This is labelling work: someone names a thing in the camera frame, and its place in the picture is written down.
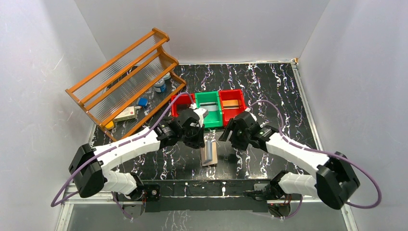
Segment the beige leather card holder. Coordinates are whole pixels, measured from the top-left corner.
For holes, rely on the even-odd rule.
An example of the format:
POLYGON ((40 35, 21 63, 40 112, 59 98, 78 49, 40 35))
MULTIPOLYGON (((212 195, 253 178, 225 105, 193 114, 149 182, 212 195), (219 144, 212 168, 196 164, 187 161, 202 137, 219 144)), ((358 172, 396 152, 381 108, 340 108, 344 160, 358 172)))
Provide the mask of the beige leather card holder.
POLYGON ((204 141, 204 147, 200 148, 201 166, 214 166, 218 163, 217 145, 214 141, 204 141))

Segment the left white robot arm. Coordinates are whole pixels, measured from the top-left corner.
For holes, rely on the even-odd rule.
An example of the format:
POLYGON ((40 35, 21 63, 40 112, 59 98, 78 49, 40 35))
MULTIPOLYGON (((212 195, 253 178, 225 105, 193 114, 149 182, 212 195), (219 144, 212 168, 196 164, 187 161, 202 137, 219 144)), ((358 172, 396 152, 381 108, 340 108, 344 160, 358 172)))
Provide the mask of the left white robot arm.
POLYGON ((79 196, 88 198, 100 191, 111 191, 123 194, 127 199, 141 199, 147 194, 147 187, 139 176, 116 172, 113 168, 179 141, 193 149, 203 148, 204 119, 207 116, 208 111, 203 108, 186 109, 177 117, 163 118, 151 128, 120 141, 96 147, 82 145, 69 166, 79 196))

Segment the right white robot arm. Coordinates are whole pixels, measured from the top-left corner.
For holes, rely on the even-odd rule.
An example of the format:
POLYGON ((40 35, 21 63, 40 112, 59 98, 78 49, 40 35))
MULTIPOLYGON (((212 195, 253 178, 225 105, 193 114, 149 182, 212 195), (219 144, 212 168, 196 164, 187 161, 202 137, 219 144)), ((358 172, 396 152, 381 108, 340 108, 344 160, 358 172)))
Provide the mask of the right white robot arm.
POLYGON ((260 126, 250 112, 244 111, 230 119, 219 140, 230 141, 233 148, 242 151, 252 145, 306 171, 306 174, 294 174, 282 170, 263 189, 246 192, 255 199, 284 199, 290 194, 300 194, 317 197, 328 207, 340 209, 360 187, 344 154, 336 152, 334 157, 329 157, 309 151, 305 145, 284 139, 278 129, 260 126))

